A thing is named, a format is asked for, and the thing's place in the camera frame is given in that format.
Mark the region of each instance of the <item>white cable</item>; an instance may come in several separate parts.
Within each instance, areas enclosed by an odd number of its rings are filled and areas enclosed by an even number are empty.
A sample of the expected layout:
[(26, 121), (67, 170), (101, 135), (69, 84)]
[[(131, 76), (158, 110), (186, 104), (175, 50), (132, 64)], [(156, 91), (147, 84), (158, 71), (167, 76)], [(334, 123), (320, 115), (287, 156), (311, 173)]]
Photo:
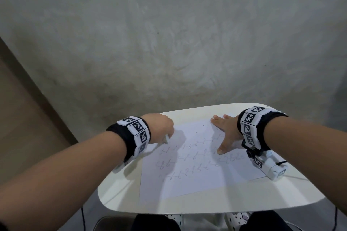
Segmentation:
[(285, 221), (287, 224), (292, 225), (292, 226), (296, 227), (297, 229), (299, 229), (299, 230), (301, 230), (301, 231), (304, 231), (304, 230), (302, 230), (300, 227), (298, 227), (296, 224), (290, 223), (289, 221), (286, 221), (286, 220), (284, 220), (284, 221)]

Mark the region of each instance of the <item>skin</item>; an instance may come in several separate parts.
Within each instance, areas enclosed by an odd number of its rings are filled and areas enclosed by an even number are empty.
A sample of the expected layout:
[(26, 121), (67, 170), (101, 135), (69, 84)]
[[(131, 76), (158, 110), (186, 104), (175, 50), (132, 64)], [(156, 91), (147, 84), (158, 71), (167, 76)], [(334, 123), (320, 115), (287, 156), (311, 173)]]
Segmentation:
[[(152, 137), (174, 133), (162, 114), (146, 114)], [(126, 155), (118, 134), (103, 132), (42, 160), (0, 186), (0, 222), (9, 230), (57, 230), (84, 203)]]
[[(214, 115), (212, 124), (225, 131), (218, 154), (241, 140), (237, 117)], [(347, 213), (347, 133), (288, 117), (272, 119), (264, 130), (267, 145), (307, 177), (342, 212)]]

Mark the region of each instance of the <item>right arm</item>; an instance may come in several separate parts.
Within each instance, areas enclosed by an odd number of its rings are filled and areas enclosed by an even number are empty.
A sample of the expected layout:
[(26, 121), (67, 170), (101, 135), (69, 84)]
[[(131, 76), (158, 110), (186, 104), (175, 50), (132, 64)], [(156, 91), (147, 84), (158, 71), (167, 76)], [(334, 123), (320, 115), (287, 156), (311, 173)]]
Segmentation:
[[(224, 154), (242, 139), (237, 117), (214, 116), (211, 122), (223, 129), (218, 149)], [(272, 119), (265, 127), (266, 144), (304, 174), (341, 211), (347, 213), (347, 133), (288, 117)]]

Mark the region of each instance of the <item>white table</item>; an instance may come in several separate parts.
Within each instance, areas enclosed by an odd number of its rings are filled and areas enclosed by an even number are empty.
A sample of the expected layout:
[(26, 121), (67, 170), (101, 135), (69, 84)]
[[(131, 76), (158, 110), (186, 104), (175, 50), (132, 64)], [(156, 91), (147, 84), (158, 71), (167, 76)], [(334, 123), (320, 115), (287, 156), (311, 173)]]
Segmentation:
[[(229, 114), (258, 103), (232, 103), (169, 111), (163, 114), (175, 124)], [(267, 177), (233, 186), (200, 191), (161, 200), (151, 204), (139, 203), (142, 160), (137, 159), (115, 174), (111, 172), (98, 187), (102, 204), (114, 211), (156, 214), (192, 214), (260, 211), (288, 208), (318, 202), (324, 195), (293, 166), (283, 178), (273, 182)]]

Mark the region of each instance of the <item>black sleeve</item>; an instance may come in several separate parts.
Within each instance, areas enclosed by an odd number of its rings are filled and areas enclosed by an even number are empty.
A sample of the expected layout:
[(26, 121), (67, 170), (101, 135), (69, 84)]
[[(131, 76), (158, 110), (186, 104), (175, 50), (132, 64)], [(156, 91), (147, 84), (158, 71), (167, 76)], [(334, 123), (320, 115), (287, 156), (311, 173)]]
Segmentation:
[(0, 222), (0, 231), (8, 231), (7, 227)]

